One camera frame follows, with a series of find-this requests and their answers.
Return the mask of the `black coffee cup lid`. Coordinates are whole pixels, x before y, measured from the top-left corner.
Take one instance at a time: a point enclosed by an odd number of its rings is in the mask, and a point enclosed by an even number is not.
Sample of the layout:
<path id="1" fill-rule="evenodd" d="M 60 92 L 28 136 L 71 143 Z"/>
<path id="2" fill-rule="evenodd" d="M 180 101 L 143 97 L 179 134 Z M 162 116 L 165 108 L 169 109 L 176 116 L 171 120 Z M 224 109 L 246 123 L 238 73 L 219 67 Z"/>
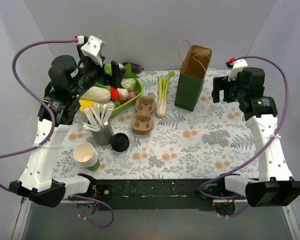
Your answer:
<path id="1" fill-rule="evenodd" d="M 129 138 L 124 133 L 116 133 L 110 139 L 110 145 L 116 152 L 124 152 L 130 145 Z"/>

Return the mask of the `stack of green paper cups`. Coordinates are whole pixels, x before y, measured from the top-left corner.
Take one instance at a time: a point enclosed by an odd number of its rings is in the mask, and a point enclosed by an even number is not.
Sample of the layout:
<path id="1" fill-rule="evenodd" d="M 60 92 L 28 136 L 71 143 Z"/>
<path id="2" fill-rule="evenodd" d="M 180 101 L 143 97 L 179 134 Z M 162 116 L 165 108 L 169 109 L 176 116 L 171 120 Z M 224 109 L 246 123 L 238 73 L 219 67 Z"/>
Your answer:
<path id="1" fill-rule="evenodd" d="M 100 167 L 99 155 L 92 144 L 83 142 L 73 150 L 73 158 L 89 171 L 96 171 Z"/>

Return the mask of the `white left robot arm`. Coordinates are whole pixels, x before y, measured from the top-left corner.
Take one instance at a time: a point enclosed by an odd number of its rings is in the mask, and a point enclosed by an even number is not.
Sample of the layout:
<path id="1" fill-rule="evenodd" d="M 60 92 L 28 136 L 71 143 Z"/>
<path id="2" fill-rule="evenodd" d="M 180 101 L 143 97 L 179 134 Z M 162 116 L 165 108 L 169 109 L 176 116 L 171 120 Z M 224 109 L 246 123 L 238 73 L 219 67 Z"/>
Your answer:
<path id="1" fill-rule="evenodd" d="M 96 83 L 120 86 L 127 70 L 115 61 L 110 66 L 108 74 L 104 63 L 96 64 L 87 56 L 82 56 L 79 62 L 70 55 L 52 61 L 48 70 L 50 82 L 38 112 L 33 150 L 19 179 L 9 184 L 10 192 L 51 208 L 67 196 L 80 194 L 85 200 L 96 196 L 91 177 L 77 175 L 54 180 L 52 173 L 61 144 L 80 108 L 79 98 Z"/>

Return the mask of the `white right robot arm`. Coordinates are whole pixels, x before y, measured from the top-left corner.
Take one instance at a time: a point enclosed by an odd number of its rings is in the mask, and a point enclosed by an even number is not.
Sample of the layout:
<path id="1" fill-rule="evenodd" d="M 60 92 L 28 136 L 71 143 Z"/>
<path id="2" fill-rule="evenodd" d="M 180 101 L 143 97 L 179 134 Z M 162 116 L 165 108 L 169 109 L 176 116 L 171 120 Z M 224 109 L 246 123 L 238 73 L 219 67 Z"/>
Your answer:
<path id="1" fill-rule="evenodd" d="M 217 195 L 227 199 L 233 193 L 247 199 L 252 207 L 287 206 L 300 195 L 296 181 L 284 157 L 277 129 L 277 107 L 272 97 L 264 95 L 265 72 L 261 68 L 245 67 L 234 80 L 228 76 L 213 79 L 212 98 L 238 102 L 250 129 L 258 160 L 258 180 L 231 174 L 216 186 Z"/>

